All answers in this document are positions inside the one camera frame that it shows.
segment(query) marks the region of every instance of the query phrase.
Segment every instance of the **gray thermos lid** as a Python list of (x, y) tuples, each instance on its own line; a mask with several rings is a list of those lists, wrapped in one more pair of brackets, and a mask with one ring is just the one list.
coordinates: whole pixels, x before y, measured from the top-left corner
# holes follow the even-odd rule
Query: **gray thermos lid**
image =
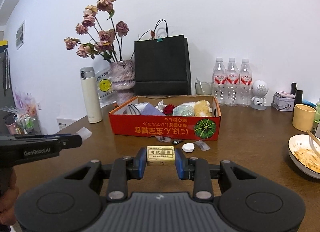
[(80, 78), (82, 80), (95, 77), (93, 67), (83, 67), (80, 69)]

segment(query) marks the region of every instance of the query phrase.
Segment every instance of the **yellow cup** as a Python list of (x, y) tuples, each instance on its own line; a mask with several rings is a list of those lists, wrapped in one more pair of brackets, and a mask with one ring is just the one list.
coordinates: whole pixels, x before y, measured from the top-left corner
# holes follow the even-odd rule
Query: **yellow cup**
[(293, 110), (292, 125), (301, 131), (312, 130), (316, 110), (303, 104), (296, 104)]

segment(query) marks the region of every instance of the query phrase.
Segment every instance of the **bottle label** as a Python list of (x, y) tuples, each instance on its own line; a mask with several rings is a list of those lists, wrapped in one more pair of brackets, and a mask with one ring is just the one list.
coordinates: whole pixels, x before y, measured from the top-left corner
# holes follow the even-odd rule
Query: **bottle label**
[(250, 75), (241, 75), (241, 84), (250, 85), (252, 77)]
[(238, 73), (232, 73), (227, 75), (227, 82), (237, 84), (239, 83), (239, 74)]
[(213, 83), (225, 84), (227, 81), (227, 76), (225, 74), (216, 74), (213, 76)]

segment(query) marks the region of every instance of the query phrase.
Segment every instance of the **transparent plastic bag with smiley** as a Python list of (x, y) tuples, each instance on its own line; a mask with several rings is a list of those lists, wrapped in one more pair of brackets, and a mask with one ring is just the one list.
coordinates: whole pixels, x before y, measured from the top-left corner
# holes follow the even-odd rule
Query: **transparent plastic bag with smiley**
[(116, 92), (112, 89), (109, 67), (96, 73), (96, 83), (100, 107), (116, 103)]

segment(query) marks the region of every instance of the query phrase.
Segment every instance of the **yellow smiley face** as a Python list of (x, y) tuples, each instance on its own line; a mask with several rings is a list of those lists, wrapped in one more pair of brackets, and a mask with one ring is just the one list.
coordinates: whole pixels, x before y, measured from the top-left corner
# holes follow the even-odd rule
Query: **yellow smiley face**
[(107, 79), (101, 80), (99, 82), (99, 87), (101, 91), (107, 91), (111, 87), (111, 82)]

